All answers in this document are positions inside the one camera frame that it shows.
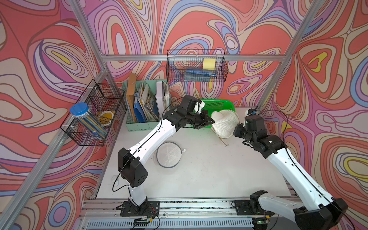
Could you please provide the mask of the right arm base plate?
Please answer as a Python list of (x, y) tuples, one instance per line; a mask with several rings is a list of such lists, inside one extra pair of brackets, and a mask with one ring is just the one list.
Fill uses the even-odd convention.
[(260, 215), (272, 217), (274, 215), (273, 212), (265, 211), (261, 208), (253, 208), (250, 201), (248, 199), (235, 200), (231, 202), (231, 206), (235, 208), (238, 216)]

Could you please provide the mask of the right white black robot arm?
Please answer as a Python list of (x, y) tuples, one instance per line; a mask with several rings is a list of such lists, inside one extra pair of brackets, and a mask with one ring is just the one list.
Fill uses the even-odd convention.
[(292, 202), (259, 190), (250, 195), (253, 213), (273, 212), (295, 222), (301, 230), (329, 230), (339, 223), (348, 209), (347, 203), (323, 189), (293, 157), (279, 136), (268, 135), (261, 116), (247, 115), (233, 134), (272, 163), (301, 199)]

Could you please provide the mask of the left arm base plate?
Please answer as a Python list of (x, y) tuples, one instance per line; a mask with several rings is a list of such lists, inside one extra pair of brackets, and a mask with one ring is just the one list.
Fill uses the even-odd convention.
[(116, 207), (120, 211), (121, 217), (155, 217), (160, 212), (160, 201), (144, 201), (140, 206), (136, 206), (132, 201), (124, 201), (122, 205)]

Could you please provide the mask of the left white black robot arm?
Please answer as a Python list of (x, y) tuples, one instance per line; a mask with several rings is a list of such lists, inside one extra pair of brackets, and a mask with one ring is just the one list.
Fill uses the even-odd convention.
[(148, 171), (144, 165), (159, 146), (181, 128), (202, 129), (215, 123), (204, 107), (204, 101), (185, 95), (179, 105), (162, 115), (162, 120), (146, 137), (129, 149), (122, 148), (118, 152), (117, 169), (128, 185), (128, 199), (133, 205), (139, 207), (146, 202), (143, 183)]

